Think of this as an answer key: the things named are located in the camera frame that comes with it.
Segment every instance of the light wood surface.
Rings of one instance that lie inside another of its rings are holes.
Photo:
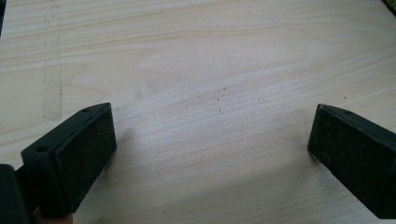
[[[394,223],[306,145],[318,103],[396,132],[379,0],[8,0],[0,163],[110,102],[118,151],[75,223]]]

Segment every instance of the wood grain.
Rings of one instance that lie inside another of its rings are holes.
[[[111,102],[118,151],[76,223],[392,223],[306,144],[318,103],[396,132],[395,62],[378,0],[8,1],[0,162]]]

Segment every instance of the screw hole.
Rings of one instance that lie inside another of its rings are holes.
[[[48,147],[38,147],[35,151],[37,151],[37,152],[45,152],[48,149],[49,149]]]

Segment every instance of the wooden board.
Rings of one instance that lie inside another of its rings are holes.
[[[76,223],[392,223],[306,145],[318,103],[396,132],[378,0],[8,1],[0,162],[113,105],[118,151]]]

